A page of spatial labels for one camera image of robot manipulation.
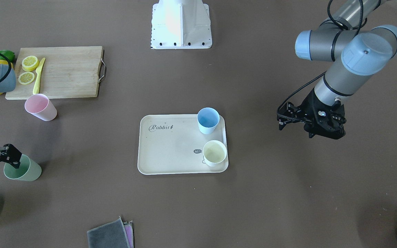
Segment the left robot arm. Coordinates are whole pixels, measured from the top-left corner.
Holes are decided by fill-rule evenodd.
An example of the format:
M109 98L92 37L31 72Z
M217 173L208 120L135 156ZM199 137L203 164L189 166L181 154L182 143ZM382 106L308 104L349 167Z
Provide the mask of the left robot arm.
M348 0L316 30L305 30L296 38L295 52L309 61L331 61L332 66L314 78L317 82L296 106L285 99L277 109L279 130L290 123L304 123L316 135L340 139L346 132L344 103L397 55L397 27L380 25L361 31L367 16L384 0Z

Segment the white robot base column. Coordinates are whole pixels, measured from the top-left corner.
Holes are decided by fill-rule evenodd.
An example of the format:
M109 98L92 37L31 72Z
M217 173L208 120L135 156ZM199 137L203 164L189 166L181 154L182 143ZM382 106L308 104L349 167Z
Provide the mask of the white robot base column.
M201 0L160 0L152 6L151 49L212 47L209 6Z

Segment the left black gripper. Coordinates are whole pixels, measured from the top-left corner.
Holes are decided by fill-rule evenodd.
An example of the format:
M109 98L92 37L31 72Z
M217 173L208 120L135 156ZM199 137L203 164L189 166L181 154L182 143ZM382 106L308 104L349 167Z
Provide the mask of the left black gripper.
M315 135L338 140L345 136L345 109L340 98L335 98L332 106L321 102L312 90L299 106L286 102L277 110L279 130L290 123L304 123L309 138Z

